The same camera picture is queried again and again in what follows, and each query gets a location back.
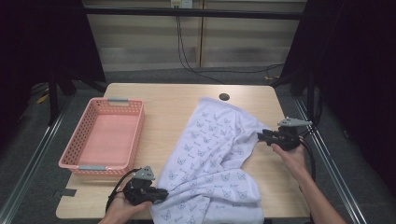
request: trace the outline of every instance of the human arm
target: human arm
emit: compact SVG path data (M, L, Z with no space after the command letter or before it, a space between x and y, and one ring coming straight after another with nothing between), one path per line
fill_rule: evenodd
M152 206L152 202L143 202L138 205L130 204L126 199L125 195L120 192L116 194L113 202L108 207L105 216L99 222L100 224L124 224L134 214L149 209Z
M320 224L346 223L320 191L306 169L304 147L299 145L291 151L284 151L277 144L272 144L271 147L280 156L282 161L285 162L291 175L300 185L301 192L311 210L311 216L314 221Z

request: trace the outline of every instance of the table top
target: table top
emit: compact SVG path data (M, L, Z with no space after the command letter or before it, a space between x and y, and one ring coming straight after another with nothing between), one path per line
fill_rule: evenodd
M222 93L230 96L226 103L246 110L273 130L284 118L274 89L267 86L113 83L107 87L105 97L128 97L144 101L145 121L134 168L150 165L154 174L158 175L199 99L204 96L219 99ZM309 209L298 184L279 156L265 143L260 142L255 146L242 169L259 186L265 217L309 217ZM71 174L66 188L76 189L77 192L74 197L62 197L56 211L57 217L103 217L107 197L119 179ZM150 219L151 216L147 211L134 218Z

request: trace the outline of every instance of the pink plastic basket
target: pink plastic basket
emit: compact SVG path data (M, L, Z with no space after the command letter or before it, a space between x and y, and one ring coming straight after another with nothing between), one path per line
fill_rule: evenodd
M124 175L133 169L143 120L143 101L92 98L59 166L77 175Z

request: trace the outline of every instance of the person's right arm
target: person's right arm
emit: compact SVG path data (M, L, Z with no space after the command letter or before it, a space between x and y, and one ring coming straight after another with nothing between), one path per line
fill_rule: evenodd
M304 147L299 145L291 151L284 151L277 144L272 144L271 147L282 158L291 175L300 185L301 192L311 210L311 216L315 223L346 223L320 191L306 169Z

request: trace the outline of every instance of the towel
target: towel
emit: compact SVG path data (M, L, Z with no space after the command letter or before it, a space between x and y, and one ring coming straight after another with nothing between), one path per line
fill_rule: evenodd
M154 223L263 223L261 195L240 169L267 126L239 107L201 98L158 178Z

